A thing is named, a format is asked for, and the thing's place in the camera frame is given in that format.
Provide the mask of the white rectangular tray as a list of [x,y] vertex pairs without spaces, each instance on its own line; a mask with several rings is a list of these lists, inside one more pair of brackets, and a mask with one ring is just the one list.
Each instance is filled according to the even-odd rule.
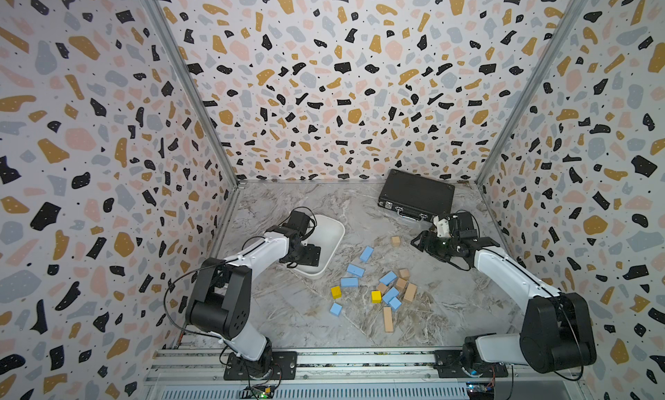
[[319,265],[316,267],[298,265],[294,268],[294,272],[313,280],[322,277],[346,233],[346,228],[340,221],[320,214],[316,214],[315,219],[317,226],[313,235],[308,238],[307,244],[320,247]]

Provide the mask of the blue cube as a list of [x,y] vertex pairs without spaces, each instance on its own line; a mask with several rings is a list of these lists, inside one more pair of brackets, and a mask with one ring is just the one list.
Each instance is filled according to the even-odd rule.
[[338,304],[338,303],[334,303],[334,304],[331,306],[330,313],[331,313],[332,315],[334,315],[335,317],[339,317],[339,316],[341,315],[342,309],[343,309],[343,306],[341,306],[341,305]]

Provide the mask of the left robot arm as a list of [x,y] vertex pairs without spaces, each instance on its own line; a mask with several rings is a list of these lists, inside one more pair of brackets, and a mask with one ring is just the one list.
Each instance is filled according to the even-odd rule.
[[238,358],[270,362],[272,344],[249,324],[252,282],[275,263],[287,268],[316,266],[320,247],[308,239],[317,226],[313,212],[298,207],[281,223],[250,239],[237,254],[206,260],[185,311],[186,323],[220,339]]

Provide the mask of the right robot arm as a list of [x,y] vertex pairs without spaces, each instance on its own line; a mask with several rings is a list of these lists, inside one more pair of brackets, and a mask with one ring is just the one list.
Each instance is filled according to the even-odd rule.
[[474,375],[484,365],[527,365],[540,374],[578,368],[597,361],[588,303],[575,292],[564,293],[519,265],[490,237],[439,237],[422,231],[410,244],[443,263],[463,259],[468,270],[486,275],[524,314],[517,334],[467,337],[461,367]]

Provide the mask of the black briefcase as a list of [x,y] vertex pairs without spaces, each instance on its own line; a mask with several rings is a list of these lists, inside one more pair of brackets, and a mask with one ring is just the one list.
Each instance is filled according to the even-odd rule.
[[451,213],[455,186],[391,169],[379,193],[378,206],[416,221],[433,223]]

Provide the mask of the wooden block right pile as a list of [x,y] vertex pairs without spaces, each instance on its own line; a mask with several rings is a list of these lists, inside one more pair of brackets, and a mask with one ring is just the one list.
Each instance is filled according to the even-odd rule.
[[409,282],[404,294],[404,301],[413,302],[417,294],[417,285]]

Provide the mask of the blue block lower long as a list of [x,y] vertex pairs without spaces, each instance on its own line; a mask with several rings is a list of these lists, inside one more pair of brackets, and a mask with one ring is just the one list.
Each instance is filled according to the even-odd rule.
[[389,304],[395,297],[399,295],[400,291],[394,287],[389,288],[382,296],[382,301]]

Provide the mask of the small blue block lower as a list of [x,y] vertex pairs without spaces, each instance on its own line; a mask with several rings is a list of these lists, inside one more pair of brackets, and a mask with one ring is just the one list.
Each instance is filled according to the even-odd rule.
[[398,308],[400,308],[402,306],[402,302],[398,299],[398,297],[394,297],[388,302],[388,306],[393,311],[397,311]]

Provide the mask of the yellow cube center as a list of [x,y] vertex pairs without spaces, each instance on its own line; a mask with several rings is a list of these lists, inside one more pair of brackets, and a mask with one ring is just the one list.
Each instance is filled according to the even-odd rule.
[[380,291],[372,291],[371,292],[371,301],[373,304],[379,304],[382,301],[382,294]]

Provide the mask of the long wooden block front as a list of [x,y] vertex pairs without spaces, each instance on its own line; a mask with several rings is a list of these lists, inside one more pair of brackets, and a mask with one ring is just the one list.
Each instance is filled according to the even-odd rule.
[[387,306],[383,308],[384,331],[388,334],[394,332],[392,309]]

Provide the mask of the green lit circuit board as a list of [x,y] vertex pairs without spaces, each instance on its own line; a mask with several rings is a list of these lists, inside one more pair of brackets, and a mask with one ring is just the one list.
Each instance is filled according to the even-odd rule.
[[240,399],[248,400],[263,400],[273,399],[275,396],[275,389],[271,385],[255,385],[247,386],[239,393]]

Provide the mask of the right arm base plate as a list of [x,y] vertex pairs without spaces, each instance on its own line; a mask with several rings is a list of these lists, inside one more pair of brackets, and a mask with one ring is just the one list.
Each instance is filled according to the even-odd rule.
[[443,349],[434,351],[434,369],[440,379],[490,379],[508,377],[505,365],[487,363],[464,349]]

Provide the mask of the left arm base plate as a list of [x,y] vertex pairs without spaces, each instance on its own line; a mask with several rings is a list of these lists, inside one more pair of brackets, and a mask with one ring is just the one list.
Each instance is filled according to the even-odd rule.
[[230,353],[223,374],[225,381],[294,380],[297,369],[296,351],[278,351],[263,355],[257,361]]

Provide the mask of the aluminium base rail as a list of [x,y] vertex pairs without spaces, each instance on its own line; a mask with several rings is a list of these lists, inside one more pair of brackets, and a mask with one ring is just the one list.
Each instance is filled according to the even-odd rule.
[[240,399],[242,389],[271,385],[273,399],[589,399],[571,372],[539,374],[505,365],[508,377],[440,379],[430,348],[291,348],[294,380],[225,381],[227,356],[219,350],[160,351],[142,399]]

